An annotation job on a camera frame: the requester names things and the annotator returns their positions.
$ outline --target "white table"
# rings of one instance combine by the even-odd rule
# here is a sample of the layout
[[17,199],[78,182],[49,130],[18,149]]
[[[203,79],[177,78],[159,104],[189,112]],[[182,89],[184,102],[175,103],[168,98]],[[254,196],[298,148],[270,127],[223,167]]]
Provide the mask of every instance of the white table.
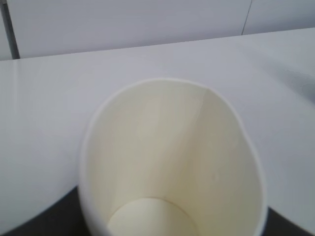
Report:
[[269,205],[315,234],[315,29],[0,62],[0,234],[77,184],[95,109],[153,77],[213,88],[243,119]]

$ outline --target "dark floor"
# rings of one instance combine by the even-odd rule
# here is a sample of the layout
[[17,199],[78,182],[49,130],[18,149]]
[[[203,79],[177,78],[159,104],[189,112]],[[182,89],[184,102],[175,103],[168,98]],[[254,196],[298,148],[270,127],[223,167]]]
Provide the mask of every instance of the dark floor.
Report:
[[[312,236],[269,208],[263,236]],[[45,212],[4,236],[90,236],[74,188]]]

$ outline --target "paper cup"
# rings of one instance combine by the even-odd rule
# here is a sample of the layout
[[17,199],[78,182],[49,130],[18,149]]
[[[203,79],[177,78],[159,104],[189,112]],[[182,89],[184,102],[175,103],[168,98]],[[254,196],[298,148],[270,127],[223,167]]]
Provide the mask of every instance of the paper cup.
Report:
[[266,190],[228,103],[175,79],[108,99],[81,151],[80,200],[95,236],[258,236]]

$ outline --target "white wall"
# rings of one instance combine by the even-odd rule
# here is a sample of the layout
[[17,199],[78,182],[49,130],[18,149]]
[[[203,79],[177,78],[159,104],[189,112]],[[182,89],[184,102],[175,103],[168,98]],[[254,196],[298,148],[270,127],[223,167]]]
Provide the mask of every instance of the white wall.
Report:
[[8,0],[21,58],[240,35],[251,0]]
[[252,0],[244,34],[315,27],[315,0]]
[[2,16],[0,13],[0,60],[12,59],[11,52],[6,38],[6,33],[3,25]]

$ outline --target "cup rim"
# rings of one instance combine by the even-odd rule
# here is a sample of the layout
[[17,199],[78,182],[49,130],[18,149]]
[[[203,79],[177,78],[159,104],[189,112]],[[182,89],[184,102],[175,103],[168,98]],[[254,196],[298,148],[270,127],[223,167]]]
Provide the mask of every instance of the cup rim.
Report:
[[249,138],[245,127],[243,125],[243,122],[241,118],[239,117],[238,113],[234,109],[234,107],[228,102],[223,96],[220,95],[219,92],[217,92],[215,89],[209,88],[208,86],[205,86],[200,83],[192,82],[190,80],[184,80],[184,79],[177,79],[177,78],[153,78],[153,79],[145,79],[142,81],[138,81],[135,83],[132,83],[128,86],[123,87],[122,89],[119,89],[115,93],[113,93],[111,96],[109,96],[95,111],[95,113],[92,115],[91,120],[89,121],[83,141],[81,143],[80,147],[80,154],[79,154],[79,184],[78,184],[78,191],[79,191],[79,199],[81,203],[81,207],[84,208],[87,213],[89,214],[89,218],[91,218],[91,221],[93,224],[97,227],[99,231],[104,233],[106,236],[110,236],[110,232],[107,230],[107,227],[105,225],[105,222],[102,221],[100,214],[97,212],[95,206],[93,205],[92,201],[92,195],[91,192],[89,191],[89,183],[87,182],[87,168],[86,168],[86,163],[87,163],[87,148],[88,148],[88,143],[89,140],[91,139],[91,135],[93,132],[93,128],[95,124],[97,123],[102,111],[106,106],[108,106],[115,98],[117,98],[120,94],[124,93],[125,91],[135,88],[139,85],[146,84],[146,83],[151,83],[155,81],[164,81],[164,82],[178,82],[182,84],[189,84],[197,87],[201,87],[207,90],[210,90],[214,95],[216,95],[218,98],[220,98],[226,106],[230,109],[232,114],[237,120],[237,123],[239,125],[240,131],[244,136],[245,141],[247,142],[250,152],[253,156],[257,172],[258,172],[258,180],[261,186],[261,192],[262,192],[262,207],[261,207],[261,212],[259,216],[259,221],[256,226],[255,232],[253,236],[260,236],[265,223],[266,223],[266,218],[267,218],[267,212],[268,212],[268,205],[267,205],[267,184],[266,184],[266,178],[264,175],[264,172],[262,170],[262,165],[259,160],[258,153],[256,149],[254,148],[254,145],[252,144],[251,139]]

